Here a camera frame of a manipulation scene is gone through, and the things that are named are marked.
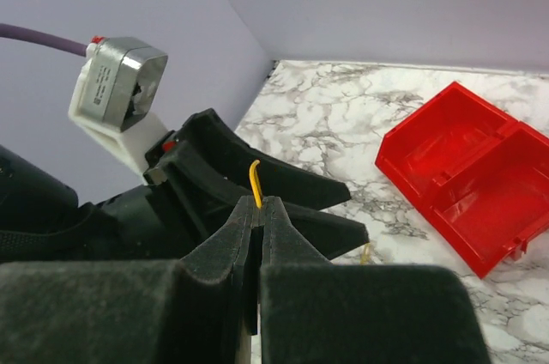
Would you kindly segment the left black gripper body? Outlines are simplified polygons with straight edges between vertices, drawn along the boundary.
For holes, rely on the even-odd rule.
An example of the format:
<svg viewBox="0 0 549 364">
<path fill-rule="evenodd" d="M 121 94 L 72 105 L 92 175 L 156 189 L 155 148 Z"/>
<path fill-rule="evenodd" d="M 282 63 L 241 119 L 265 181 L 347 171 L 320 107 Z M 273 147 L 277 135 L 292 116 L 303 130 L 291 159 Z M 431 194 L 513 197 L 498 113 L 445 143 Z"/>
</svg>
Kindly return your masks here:
<svg viewBox="0 0 549 364">
<path fill-rule="evenodd" d="M 163 145 L 158 165 L 146 173 L 158 185 L 142 185 L 98 205 L 113 225 L 76 251 L 77 260 L 182 258 L 206 239 L 206 225 L 196 213 L 190 188 L 175 174 L 173 159 L 186 142 Z"/>
</svg>

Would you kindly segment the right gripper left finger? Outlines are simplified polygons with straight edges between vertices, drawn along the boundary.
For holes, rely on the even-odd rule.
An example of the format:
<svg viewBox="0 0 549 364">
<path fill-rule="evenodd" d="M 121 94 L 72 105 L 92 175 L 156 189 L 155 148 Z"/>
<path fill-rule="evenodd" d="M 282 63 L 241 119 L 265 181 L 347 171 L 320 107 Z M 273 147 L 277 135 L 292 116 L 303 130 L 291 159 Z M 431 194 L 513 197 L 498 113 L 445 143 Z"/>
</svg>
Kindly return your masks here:
<svg viewBox="0 0 549 364">
<path fill-rule="evenodd" d="M 182 259 L 26 262 L 1 269 L 4 363 L 247 363 L 258 210 L 239 199 Z"/>
</svg>

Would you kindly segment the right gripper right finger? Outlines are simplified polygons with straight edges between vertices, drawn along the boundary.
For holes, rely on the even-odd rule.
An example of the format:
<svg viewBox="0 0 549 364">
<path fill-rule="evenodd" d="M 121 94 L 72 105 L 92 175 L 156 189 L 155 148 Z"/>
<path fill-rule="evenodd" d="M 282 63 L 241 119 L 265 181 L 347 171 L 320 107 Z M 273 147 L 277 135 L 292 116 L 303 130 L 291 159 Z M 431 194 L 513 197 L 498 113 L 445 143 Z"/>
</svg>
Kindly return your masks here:
<svg viewBox="0 0 549 364">
<path fill-rule="evenodd" d="M 487 363 L 468 292 L 451 270 L 337 265 L 292 225 L 282 201 L 262 213 L 265 363 Z"/>
</svg>

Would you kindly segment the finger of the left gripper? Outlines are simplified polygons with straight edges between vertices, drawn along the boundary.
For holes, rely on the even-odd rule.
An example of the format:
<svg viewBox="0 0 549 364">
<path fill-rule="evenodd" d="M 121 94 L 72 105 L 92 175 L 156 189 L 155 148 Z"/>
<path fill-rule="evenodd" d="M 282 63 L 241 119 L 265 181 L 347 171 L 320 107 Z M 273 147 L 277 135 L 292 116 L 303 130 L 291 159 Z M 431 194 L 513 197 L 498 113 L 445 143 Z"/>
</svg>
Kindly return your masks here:
<svg viewBox="0 0 549 364">
<path fill-rule="evenodd" d="M 225 223 L 240 198 L 240 194 L 228 199 L 205 198 L 202 213 L 211 234 Z M 283 204 L 296 229 L 330 260 L 369 242 L 363 223 L 292 203 Z"/>
<path fill-rule="evenodd" d="M 311 209 L 327 209 L 351 199 L 344 183 L 308 172 L 252 148 L 212 108 L 192 114 L 184 122 L 180 133 L 217 173 L 244 188 L 250 186 L 250 164 L 258 160 L 257 172 L 265 195 L 277 196 L 287 203 Z"/>
</svg>

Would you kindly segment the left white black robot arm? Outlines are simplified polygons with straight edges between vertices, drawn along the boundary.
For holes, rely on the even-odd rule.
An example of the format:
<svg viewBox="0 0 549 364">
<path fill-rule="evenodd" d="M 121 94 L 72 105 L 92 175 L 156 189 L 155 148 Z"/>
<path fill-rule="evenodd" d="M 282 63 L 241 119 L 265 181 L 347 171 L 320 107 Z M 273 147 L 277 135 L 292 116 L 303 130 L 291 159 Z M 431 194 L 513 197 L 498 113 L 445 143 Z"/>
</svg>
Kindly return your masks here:
<svg viewBox="0 0 549 364">
<path fill-rule="evenodd" d="M 282 200 L 292 224 L 326 258 L 365 244 L 362 223 L 331 215 L 350 191 L 339 181 L 252 148 L 213 109 L 191 115 L 145 154 L 145 182 L 99 203 L 8 149 L 1 152 L 1 259 L 12 261 L 182 258 L 226 222 L 251 193 Z"/>
</svg>

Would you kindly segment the red plastic bin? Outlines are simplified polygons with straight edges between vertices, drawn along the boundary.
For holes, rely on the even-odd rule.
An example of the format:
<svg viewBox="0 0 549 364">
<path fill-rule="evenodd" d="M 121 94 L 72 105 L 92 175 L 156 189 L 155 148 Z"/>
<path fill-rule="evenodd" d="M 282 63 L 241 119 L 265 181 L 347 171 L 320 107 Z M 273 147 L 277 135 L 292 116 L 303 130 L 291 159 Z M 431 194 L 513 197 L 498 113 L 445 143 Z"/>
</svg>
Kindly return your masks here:
<svg viewBox="0 0 549 364">
<path fill-rule="evenodd" d="M 548 229 L 548 138 L 458 82 L 383 138 L 375 161 L 478 278 Z"/>
</svg>

